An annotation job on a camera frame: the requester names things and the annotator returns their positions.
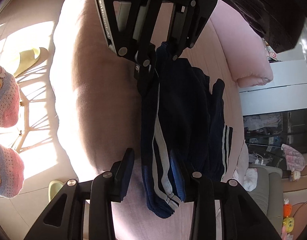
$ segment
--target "silver rivet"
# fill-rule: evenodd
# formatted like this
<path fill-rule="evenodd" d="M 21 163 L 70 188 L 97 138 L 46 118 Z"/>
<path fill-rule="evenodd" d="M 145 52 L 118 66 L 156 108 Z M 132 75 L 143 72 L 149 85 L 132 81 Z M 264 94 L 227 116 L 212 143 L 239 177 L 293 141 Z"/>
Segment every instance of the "silver rivet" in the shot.
<path fill-rule="evenodd" d="M 202 176 L 202 174 L 199 171 L 195 171 L 192 175 L 194 178 L 197 178 L 197 179 L 201 178 Z"/>
<path fill-rule="evenodd" d="M 150 64 L 150 60 L 148 60 L 148 59 L 146 59 L 146 60 L 143 62 L 143 66 L 144 66 L 144 67 L 149 66 L 149 64 Z"/>
<path fill-rule="evenodd" d="M 234 179 L 231 179 L 231 180 L 229 180 L 229 185 L 233 186 L 233 187 L 236 187 L 236 185 L 238 185 L 238 182 L 236 180 L 234 180 Z"/>
<path fill-rule="evenodd" d="M 112 173 L 110 171 L 106 171 L 104 174 L 103 174 L 103 177 L 108 179 L 108 178 L 111 178 L 112 177 Z"/>
<path fill-rule="evenodd" d="M 70 179 L 70 180 L 68 180 L 68 182 L 67 182 L 67 185 L 68 186 L 74 186 L 74 185 L 76 185 L 76 180 L 75 179 Z"/>
<path fill-rule="evenodd" d="M 128 49 L 126 47 L 122 47 L 119 49 L 118 54 L 120 56 L 124 56 L 125 54 L 127 54 L 127 52 L 128 52 Z"/>

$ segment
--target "tile floor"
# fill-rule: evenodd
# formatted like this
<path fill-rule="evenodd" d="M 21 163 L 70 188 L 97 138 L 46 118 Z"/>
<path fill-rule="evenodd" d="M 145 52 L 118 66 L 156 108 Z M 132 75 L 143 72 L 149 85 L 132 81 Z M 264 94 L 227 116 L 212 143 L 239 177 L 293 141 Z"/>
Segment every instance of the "tile floor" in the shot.
<path fill-rule="evenodd" d="M 17 139 L 18 130 L 23 133 L 17 146 L 25 162 L 23 189 L 15 198 L 0 197 L 0 225 L 11 240 L 23 240 L 48 204 L 50 181 L 77 177 L 56 136 L 58 118 L 49 82 L 55 52 L 52 37 L 63 1 L 12 0 L 0 14 L 2 66 L 8 65 L 15 52 L 42 48 L 40 60 L 17 78 L 24 103 L 19 123 L 10 129 L 0 128 L 0 143 L 5 146 Z"/>

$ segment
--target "sock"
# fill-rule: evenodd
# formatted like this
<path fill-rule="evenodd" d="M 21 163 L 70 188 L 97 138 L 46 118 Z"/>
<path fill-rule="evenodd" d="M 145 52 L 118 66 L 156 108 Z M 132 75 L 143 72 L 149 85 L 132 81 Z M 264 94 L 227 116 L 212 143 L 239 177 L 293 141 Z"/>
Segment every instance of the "sock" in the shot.
<path fill-rule="evenodd" d="M 15 78 L 0 66 L 0 127 L 11 127 L 18 122 L 19 102 Z"/>
<path fill-rule="evenodd" d="M 12 198 L 23 186 L 23 161 L 11 148 L 0 144 L 0 196 Z"/>

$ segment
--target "rolled pink cushion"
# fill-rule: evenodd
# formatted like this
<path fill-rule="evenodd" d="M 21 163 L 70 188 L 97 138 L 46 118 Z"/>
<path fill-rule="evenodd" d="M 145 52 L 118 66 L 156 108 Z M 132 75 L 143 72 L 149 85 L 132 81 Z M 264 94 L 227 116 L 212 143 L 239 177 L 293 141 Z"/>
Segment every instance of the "rolled pink cushion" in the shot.
<path fill-rule="evenodd" d="M 0 144 L 0 196 L 12 198 L 23 186 L 24 164 L 19 154 Z"/>
<path fill-rule="evenodd" d="M 232 79 L 241 88 L 273 80 L 263 40 L 235 9 L 218 0 L 210 16 L 221 43 Z"/>
<path fill-rule="evenodd" d="M 20 93 L 10 73 L 0 66 L 0 127 L 11 127 L 18 122 Z"/>

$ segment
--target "pink bedspread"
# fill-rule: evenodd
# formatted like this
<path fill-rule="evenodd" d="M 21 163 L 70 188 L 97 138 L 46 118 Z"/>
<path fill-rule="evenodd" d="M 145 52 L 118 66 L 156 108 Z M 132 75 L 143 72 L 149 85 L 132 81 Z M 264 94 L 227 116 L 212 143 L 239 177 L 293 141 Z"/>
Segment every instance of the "pink bedspread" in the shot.
<path fill-rule="evenodd" d="M 163 4 L 152 41 L 167 37 L 171 7 Z M 50 81 L 59 116 L 58 138 L 79 181 L 94 179 L 122 156 L 127 147 L 136 161 L 127 196 L 113 203 L 118 240 L 187 240 L 192 203 L 161 219 L 149 211 L 141 176 L 141 98 L 133 78 L 134 64 L 116 57 L 105 43 L 94 0 L 66 0 L 54 34 L 55 56 Z M 237 84 L 232 80 L 220 41 L 211 22 L 193 49 L 182 54 L 210 76 L 210 85 L 225 82 L 225 122 L 233 127 L 231 155 L 225 180 L 232 177 L 244 135 Z"/>

